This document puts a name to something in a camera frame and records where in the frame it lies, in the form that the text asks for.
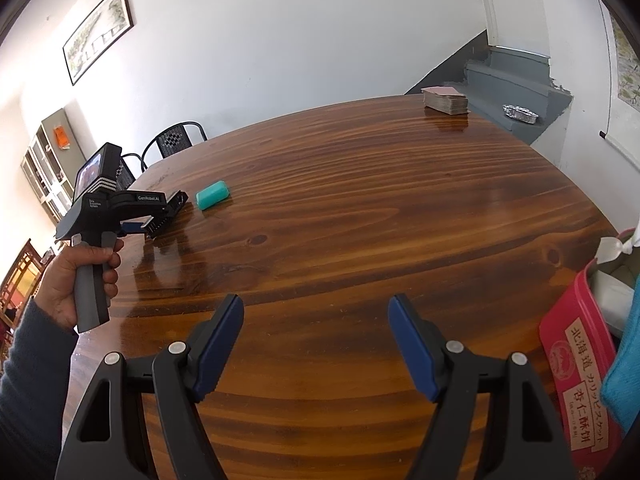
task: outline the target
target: staircase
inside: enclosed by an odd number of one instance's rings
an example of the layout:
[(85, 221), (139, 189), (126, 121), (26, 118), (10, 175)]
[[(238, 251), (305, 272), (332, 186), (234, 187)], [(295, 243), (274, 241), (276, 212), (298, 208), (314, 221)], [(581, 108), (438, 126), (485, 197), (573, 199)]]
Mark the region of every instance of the staircase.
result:
[[(469, 109), (511, 132), (526, 144), (536, 140), (571, 104), (566, 90), (553, 86), (545, 56), (491, 46), (486, 61), (470, 60), (463, 82), (446, 83), (466, 95)], [(535, 124), (507, 117), (503, 105), (528, 108)]]

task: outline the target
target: printed label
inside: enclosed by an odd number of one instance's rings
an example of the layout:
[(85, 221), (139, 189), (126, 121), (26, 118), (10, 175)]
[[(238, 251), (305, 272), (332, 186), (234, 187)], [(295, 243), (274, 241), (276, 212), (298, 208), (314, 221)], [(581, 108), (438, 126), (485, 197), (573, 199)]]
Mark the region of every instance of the printed label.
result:
[[(571, 450), (587, 447), (585, 445), (586, 442), (591, 442), (591, 451), (607, 449), (609, 447), (609, 418), (607, 416), (607, 410), (600, 402), (602, 380), (594, 357), (593, 348), (591, 347), (591, 341), (584, 331), (584, 326), (579, 317), (567, 327), (564, 334), (571, 346), (575, 358), (575, 365), (582, 379), (581, 384), (571, 390), (567, 390), (563, 394), (567, 415), (570, 411), (567, 401), (570, 399), (573, 399), (573, 409), (577, 415), (580, 414), (578, 407), (582, 405), (588, 406), (591, 412), (590, 416), (584, 415), (578, 417), (580, 438), (574, 441), (572, 432)], [(569, 392), (572, 392), (570, 399), (567, 397), (567, 393)]]
[(591, 405), (588, 401), (587, 384), (583, 381), (566, 390), (562, 396), (564, 397), (566, 418), (569, 421), (571, 451), (594, 446), (596, 442), (593, 431), (593, 413), (591, 413)]

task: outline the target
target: wall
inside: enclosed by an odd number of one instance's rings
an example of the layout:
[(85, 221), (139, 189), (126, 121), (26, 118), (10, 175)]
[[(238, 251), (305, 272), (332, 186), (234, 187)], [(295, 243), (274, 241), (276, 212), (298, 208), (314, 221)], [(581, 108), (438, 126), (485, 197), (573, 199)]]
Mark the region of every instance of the wall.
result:
[(543, 0), (551, 77), (570, 91), (560, 168), (619, 230), (638, 222), (640, 173), (599, 136), (609, 121), (610, 64), (599, 0)]
[(542, 135), (531, 143), (531, 147), (540, 155), (544, 156), (546, 160), (551, 162), (556, 168), (559, 168), (562, 162), (562, 150), (564, 149), (566, 128), (569, 124), (570, 116), (571, 104), (542, 132)]
[(62, 44), (98, 1), (73, 6), (21, 100), (28, 131), (66, 105), (86, 153), (105, 140), (141, 152), (180, 120), (212, 137), (403, 94), (486, 28), (482, 0), (130, 0), (136, 25), (72, 87)]
[(31, 0), (0, 48), (0, 108), (22, 91), (35, 51), (60, 25), (77, 0)]
[(483, 0), (489, 44), (549, 55), (542, 0)]
[(30, 137), (24, 128), (17, 100), (8, 102), (0, 109), (2, 131), (2, 186), (0, 186), (0, 280), (4, 278), (15, 257), (31, 238), (31, 243), (42, 254), (52, 243), (54, 225), (44, 212), (36, 195), (31, 190), (20, 162), (27, 151)]

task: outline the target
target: hand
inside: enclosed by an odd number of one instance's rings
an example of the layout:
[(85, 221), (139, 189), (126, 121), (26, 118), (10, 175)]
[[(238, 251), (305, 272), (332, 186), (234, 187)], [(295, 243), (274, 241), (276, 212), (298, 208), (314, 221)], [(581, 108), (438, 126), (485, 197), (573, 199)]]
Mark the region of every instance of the hand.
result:
[(36, 304), (57, 325), (71, 330), (78, 323), (74, 302), (76, 269), (84, 265), (109, 264), (111, 269), (104, 272), (102, 278), (106, 295), (114, 298), (118, 293), (118, 273), (115, 270), (120, 265), (118, 251), (123, 247), (124, 242), (120, 238), (113, 249), (86, 245), (65, 247), (45, 269), (40, 289), (34, 297)]

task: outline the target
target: red box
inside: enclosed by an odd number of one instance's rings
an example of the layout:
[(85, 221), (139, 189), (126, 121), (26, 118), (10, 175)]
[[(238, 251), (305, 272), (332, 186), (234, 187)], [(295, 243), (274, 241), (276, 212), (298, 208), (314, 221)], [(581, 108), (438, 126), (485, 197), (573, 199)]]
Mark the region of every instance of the red box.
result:
[[(633, 230), (618, 235), (627, 239)], [(564, 436), (578, 468), (591, 480), (622, 442), (622, 430), (600, 399), (600, 387), (616, 357), (607, 325), (589, 288), (592, 260), (540, 323), (540, 341), (554, 377)]]

